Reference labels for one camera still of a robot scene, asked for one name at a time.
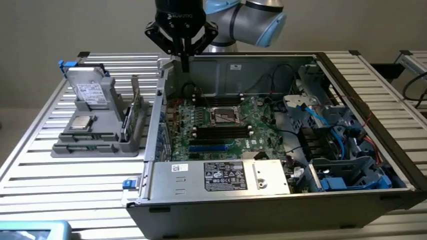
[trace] slotted metal platform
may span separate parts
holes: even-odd
[[[416,166],[427,175],[427,124],[410,104],[360,56],[346,51],[326,55],[366,102],[373,114]],[[131,96],[130,75],[140,75],[144,99],[152,101],[157,82],[157,54],[90,54],[86,63],[103,63],[115,78],[115,91]],[[121,183],[142,171],[140,154],[127,158],[51,158],[74,111],[74,94],[62,81],[0,169],[0,221],[66,220],[82,240],[138,240],[144,235],[121,207]],[[220,239],[427,239],[427,202],[392,211],[362,229],[224,237]]]
[[[405,69],[413,72],[417,76],[427,72],[427,51],[400,51],[398,57],[394,60],[394,63],[401,64]],[[410,105],[416,105],[416,101],[405,100]],[[427,100],[420,102],[417,111],[427,117]]]

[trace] cable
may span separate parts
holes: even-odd
[[[266,122],[264,122],[264,124],[265,124],[265,126],[266,126],[269,129],[272,129],[272,130],[274,130],[274,131],[278,131],[278,132],[282,132],[282,133],[289,133],[289,134],[294,135],[296,137],[298,136],[298,135],[297,135],[294,132],[292,132],[292,131],[278,129],[278,128],[268,125]]]
[[[237,108],[237,107],[240,107],[240,105],[241,105],[242,103],[245,103],[245,102],[246,102],[246,100],[250,100],[250,99],[252,99],[252,97],[246,97],[246,98],[242,100],[242,102],[240,102],[240,103],[238,103],[238,105],[237,105],[237,106],[234,106],[234,107],[236,107],[236,108]]]
[[[272,70],[272,74],[270,74],[270,91],[274,92],[276,91],[276,86],[274,86],[274,75],[276,75],[276,71],[278,70],[280,67],[288,67],[290,69],[292,72],[292,76],[293,76],[293,80],[296,79],[296,74],[294,74],[294,70],[290,64],[288,63],[281,63],[277,66],[274,66],[273,70]]]
[[[262,75],[260,75],[257,81],[253,83],[253,85],[244,91],[244,93],[246,93],[254,86],[256,84],[258,84],[258,82],[262,80],[264,77],[268,77],[269,80],[272,80],[272,76],[268,73],[264,73]]]
[[[240,120],[242,121],[244,119],[246,119],[252,114],[254,114],[256,113],[256,111],[252,111],[248,115],[245,115],[245,117],[244,118],[241,118]]]
[[[288,154],[288,153],[293,152],[296,149],[300,149],[300,148],[302,148],[302,147],[301,147],[301,146],[297,146],[297,147],[294,147],[292,150],[289,150],[289,151],[286,151],[286,152],[284,152],[284,153]]]
[[[362,138],[373,147],[374,150],[374,158],[376,158],[376,165],[380,164],[380,153],[378,153],[378,149],[376,148],[376,145],[373,143],[373,141],[365,136]]]
[[[330,127],[330,125],[329,125],[329,123],[328,123],[328,120],[326,120],[324,117],[318,116],[313,110],[310,110],[308,107],[305,107],[304,110],[305,110],[314,118],[317,118],[320,121],[322,121],[324,124],[325,124],[325,126],[326,126],[328,128]],[[332,133],[332,135],[333,135],[333,137],[336,138],[337,143],[338,143],[338,147],[340,147],[340,160],[344,160],[345,148],[344,148],[342,141],[341,141],[341,139],[340,139],[340,136],[337,135],[337,133],[334,132],[334,130],[333,130],[332,128],[330,128],[330,133]]]
[[[188,86],[188,85],[192,85],[193,87],[196,87],[196,84],[194,83],[192,83],[192,82],[185,82],[182,85],[181,85],[181,87],[180,87],[180,97],[181,98],[184,98],[184,90],[185,90],[185,87]]]
[[[282,100],[276,101],[272,107],[276,107],[278,109],[278,111],[274,110],[274,112],[278,112],[278,113],[286,112],[286,107]]]
[[[364,128],[365,125],[368,124],[370,118],[372,118],[372,115],[373,115],[372,110],[370,110],[370,108],[369,108],[369,105],[368,105],[360,98],[357,98],[357,97],[353,97],[353,96],[340,96],[340,95],[338,95],[337,97],[338,97],[338,98],[346,98],[346,99],[356,100],[356,101],[358,101],[360,103],[362,103],[362,104],[365,105],[365,107],[366,107],[366,109],[368,109],[368,116],[366,116],[366,119],[365,119],[365,121],[364,121],[364,124],[361,125],[361,128]],[[336,98],[334,98],[334,97],[326,98],[320,106],[325,107],[325,103],[326,103],[326,101],[329,101],[329,100],[336,100]]]
[[[342,124],[333,124],[332,126],[329,126],[329,128],[334,128],[334,127],[342,127],[344,129],[349,128],[349,126],[345,126]]]
[[[416,76],[410,81],[408,81],[408,83],[404,85],[402,91],[401,91],[401,95],[402,95],[402,98],[404,98],[405,100],[422,101],[422,98],[416,99],[416,98],[408,97],[408,96],[406,96],[406,90],[408,90],[408,87],[412,85],[412,83],[414,83],[416,80],[421,79],[421,78],[425,77],[425,76],[427,76],[427,72],[424,72],[424,73],[421,73],[420,75],[417,75],[417,76]]]
[[[202,98],[204,98],[204,101],[205,101],[205,105],[206,105],[206,107],[208,108],[210,108],[210,106],[209,106],[209,103],[208,103],[208,99],[206,99],[206,96],[205,96],[205,94],[202,93],[202,90],[201,90],[201,88],[198,88],[200,89],[200,93],[201,93],[201,96],[202,96]]]
[[[425,94],[427,94],[427,89],[425,89],[425,91],[422,92],[422,94],[421,94],[420,97],[418,97],[417,103],[416,103],[416,105],[414,105],[414,108],[416,108],[416,109],[417,109],[418,106],[421,105],[421,102],[422,102],[424,100],[427,100],[427,99],[424,99]]]

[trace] cpu socket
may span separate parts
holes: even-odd
[[[216,124],[238,124],[238,109],[237,107],[212,107],[210,113],[210,125]]]

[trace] blue cable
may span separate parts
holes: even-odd
[[[328,123],[328,120],[326,120],[324,117],[318,116],[317,113],[316,113],[313,110],[310,110],[308,107],[305,107],[304,110],[305,110],[314,118],[317,118],[320,121],[322,121],[324,124],[325,124],[325,126],[326,126],[328,128],[330,127],[330,125],[329,125],[329,123]],[[330,128],[330,133],[332,133],[333,137],[336,138],[337,143],[338,143],[338,146],[340,146],[340,160],[344,160],[345,148],[344,148],[342,141],[341,141],[341,139],[340,139],[340,136],[338,136],[337,133],[334,132],[333,128]]]

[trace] white wall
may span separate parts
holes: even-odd
[[[377,62],[400,49],[427,50],[427,0],[282,2],[272,51],[354,49]],[[1,0],[0,107],[41,107],[61,79],[57,61],[79,51],[158,52],[144,36],[153,17],[154,0]]]

